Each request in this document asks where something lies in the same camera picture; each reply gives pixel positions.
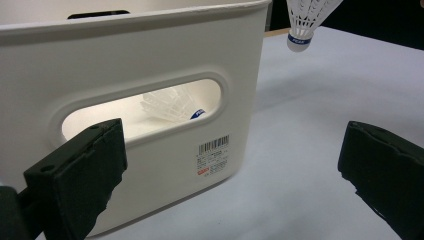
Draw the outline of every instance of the bin rim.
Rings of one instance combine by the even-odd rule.
[[[22,32],[39,32],[48,31],[54,29],[64,28],[84,28],[92,26],[110,25],[115,22],[116,24],[122,24],[126,22],[135,22],[141,20],[156,20],[165,19],[172,17],[184,17],[184,16],[199,16],[202,13],[221,13],[231,12],[235,10],[254,10],[265,8],[271,3],[272,0],[256,0],[243,3],[229,3],[211,6],[193,6],[184,7],[168,10],[157,10],[148,11],[143,13],[130,13],[124,15],[113,15],[103,17],[92,17],[92,18],[81,18],[67,20],[53,20],[43,22],[27,22],[27,23],[12,23],[12,24],[0,24],[0,36],[19,34]]]

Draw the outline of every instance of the blue shuttlecock label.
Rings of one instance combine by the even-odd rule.
[[[290,33],[289,33],[289,37],[288,38],[289,38],[289,40],[291,42],[293,42],[295,44],[299,44],[299,45],[309,44],[309,43],[311,43],[311,39],[312,39],[312,38],[309,38],[309,39],[298,39],[298,38],[293,37]]]
[[[199,109],[199,110],[197,110],[197,111],[193,114],[193,116],[191,116],[190,120],[191,120],[191,119],[198,118],[198,117],[199,117],[200,115],[202,115],[203,113],[205,113],[205,110],[203,110],[203,109]]]

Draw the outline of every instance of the barcode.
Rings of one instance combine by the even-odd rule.
[[[205,152],[217,149],[221,146],[228,145],[229,141],[230,141],[230,136],[227,135],[225,137],[221,137],[213,141],[207,142],[205,144],[202,144],[199,146],[199,155],[202,155]]]

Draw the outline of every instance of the shuttlecock cork base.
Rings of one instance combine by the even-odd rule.
[[[205,113],[205,110],[203,110],[203,109],[199,109],[199,110],[197,110],[192,116],[191,116],[191,118],[190,118],[190,120],[191,119],[195,119],[195,118],[198,118],[198,117],[200,117],[200,115],[202,115],[203,113]]]
[[[303,52],[309,47],[313,36],[314,34],[312,33],[310,37],[307,37],[306,39],[298,38],[290,30],[289,35],[287,37],[287,46],[293,52]]]

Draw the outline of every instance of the white shuttlecock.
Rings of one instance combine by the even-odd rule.
[[[314,30],[343,0],[287,0],[291,29],[287,46],[293,52],[309,47]]]
[[[141,105],[149,115],[171,122],[195,119],[205,113],[203,109],[197,107],[183,85],[145,93]]]

